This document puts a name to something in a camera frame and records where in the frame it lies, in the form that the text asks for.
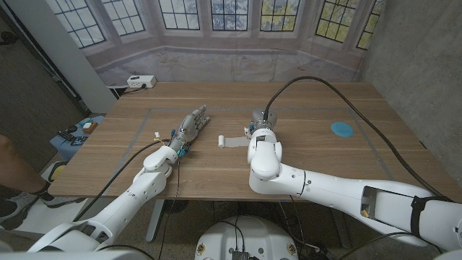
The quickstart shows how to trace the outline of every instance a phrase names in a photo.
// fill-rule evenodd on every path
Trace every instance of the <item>gray wall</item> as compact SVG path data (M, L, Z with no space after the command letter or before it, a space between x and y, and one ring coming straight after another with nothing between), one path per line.
M93 113L107 113L116 98L98 77L46 2L7 2L88 108ZM6 10L2 1L0 6Z
M370 46L359 80L462 187L462 1L387 0Z

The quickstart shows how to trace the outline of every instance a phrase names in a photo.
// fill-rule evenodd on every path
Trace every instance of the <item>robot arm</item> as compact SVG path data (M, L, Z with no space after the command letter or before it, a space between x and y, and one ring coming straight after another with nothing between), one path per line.
M64 223L46 233L28 252L42 250L95 251L113 244L133 216L146 202L165 189L171 165L188 151L209 117L203 105L187 115L168 146L160 147L143 162L131 186L96 216Z
M449 251L462 247L462 204L420 199L432 194L396 181L339 178L285 165L271 130L276 116L269 116L271 122L259 116L253 114L248 147L249 185L255 192L289 194L338 209L383 234L413 233L392 238L415 246L426 246L425 240Z

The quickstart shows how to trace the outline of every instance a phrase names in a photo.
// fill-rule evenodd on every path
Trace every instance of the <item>cable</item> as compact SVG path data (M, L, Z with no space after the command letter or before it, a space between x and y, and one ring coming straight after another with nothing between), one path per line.
M226 224L228 224L228 225L231 225L231 226L237 228L237 230L239 230L239 232L240 232L241 238L243 238L243 248L245 248L245 244L244 244L244 235L243 235L243 232L240 230L240 228L239 228L237 225L234 225L234 224L232 224L232 223L229 223L228 221L220 220L219 222L223 222L223 223L226 223Z
M162 242L161 242L160 252L159 252L159 260L162 255L162 249L164 248L165 231L167 230L168 219L170 218L173 207L175 206L176 198L178 197L178 190L180 190L180 158L178 158L178 183L176 185L176 194L175 194L175 198L173 199L172 206L170 207L170 210L168 211L167 219L165 220L164 233L162 234Z
M143 84L141 87L139 87L139 88L137 88L137 89L135 89L135 90L122 93L121 96L130 94L130 93L133 93L133 92L138 92L138 91L143 90L143 89L145 89L145 88L146 88L146 84Z
M285 212L285 210L284 210L284 207L282 207L281 202L279 203L279 206L280 206L281 209L282 209L282 214L284 215L284 219L286 220L286 224L287 224L287 230L289 231L289 234L290 234L290 236L292 237L292 239L294 239L294 240L297 241L298 243L303 244L304 247L305 247L305 250L307 250L307 249L306 249L306 246L309 246L309 247L314 248L314 249L317 250L317 251L320 251L321 249L320 249L319 247L314 246L314 245L311 245L311 244L309 244L309 243L306 243L305 240L303 239L303 237L302 237L303 240L300 240L299 238L297 238L297 237L292 233L292 231L290 230L289 223L287 222L288 218L287 218L286 212Z
M381 238L387 238L387 237L392 236L392 235L412 235L412 233L409 233L409 232L394 232L394 233L389 233L389 234L381 235L381 236L379 236L379 237L377 237L377 238L374 238L374 239L372 239L372 240L369 240L368 242L362 244L361 246L357 246L357 247L353 248L351 251L349 251L348 253L344 254L342 257L340 257L339 260L345 259L347 256L349 256L349 255L351 255L352 253L356 252L358 249L363 248L363 247L367 246L368 244L370 244L370 243L372 243L372 242L374 242L374 241L377 241L377 240L379 240L379 239L381 239ZM426 240L423 240L423 241L425 241L425 242L429 243L430 245L434 246L434 247L438 250L438 252L439 252L440 254L443 253L443 251L441 250L441 248L439 248L439 247L436 246L435 244L430 243L430 242L428 242L428 241L426 241Z
M156 141L156 142L153 142L151 144L148 144L147 146L141 148L138 152L136 152L134 155L131 156L130 159L128 159L127 162L125 162L125 164L122 166L122 168L120 168L117 173L114 174L114 176L108 181L108 183L106 184L106 186L104 186L104 188L100 191L100 193L92 200L92 202L90 202L88 204L88 206L86 206L84 208L84 210L82 210L75 218L74 218L74 222L75 221L78 221L87 211L88 209L90 209L90 207L93 206L93 204L104 194L104 192L109 188L109 186L111 185L112 182L114 182L114 180L117 178L117 176L119 176L119 174L121 174L122 170L125 169L125 167L127 167L127 165L137 156L139 155L140 152L143 152L144 150L146 150L147 148L153 146L154 144L158 144L160 143L159 141Z
M96 250L96 252L98 251L101 251L101 250L105 250L107 248L113 248L113 247L121 247L121 248L131 248L131 249L134 249L140 253L143 253L145 256L147 256L147 258L151 259L151 260L154 260L154 257L152 257L151 255L149 255L148 253L146 253L146 251L143 251L135 246L129 246L129 245L109 245L109 246L104 246L98 250Z
M398 150L395 148L395 146L388 140L388 138L373 124L371 123L340 91L338 91L332 84L327 82L324 79L318 78L318 77L312 77L312 76L304 76L304 77L298 77L295 78L288 83L286 83L283 87L281 87L276 94L270 99L268 102L268 105L266 106L265 109L265 114L263 115L263 119L267 120L268 119L268 114L269 114L269 107L273 103L273 101L281 94L282 91L284 91L287 87L289 87L292 83L302 80L302 79L314 79L316 81L324 83L327 87L329 87L331 90L333 90L339 97L341 97L342 100L345 101L347 105L349 105L350 108L353 109L354 112L362 119L366 124L368 124L374 131L385 141L385 143L390 147L391 151L393 154L396 156L398 161L403 165L404 168L414 177L420 184L423 185L428 191L432 192L436 196L442 196L447 198L446 196L442 195L437 189L433 188L431 185L429 185L422 177L419 176L412 168L411 166L404 160L404 158L399 154Z

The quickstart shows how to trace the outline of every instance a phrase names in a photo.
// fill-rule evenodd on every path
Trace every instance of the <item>electrical outlet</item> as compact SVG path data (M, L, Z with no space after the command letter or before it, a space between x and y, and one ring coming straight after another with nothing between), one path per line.
M146 88L154 87L157 80L154 75L132 75L127 79L128 87L140 88L146 84Z

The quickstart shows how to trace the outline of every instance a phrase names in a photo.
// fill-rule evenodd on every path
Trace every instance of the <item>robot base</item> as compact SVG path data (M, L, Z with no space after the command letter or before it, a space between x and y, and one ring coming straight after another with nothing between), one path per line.
M229 217L224 221L234 225L236 217ZM235 230L233 225L218 222L209 228L197 243L194 259L234 259L232 252L236 249L236 232L237 249L240 252L243 251L243 239L239 230ZM236 225L243 233L245 252L248 253L247 256L239 259L248 259L249 256L255 256L260 260L298 259L294 241L276 224L261 217L239 216Z

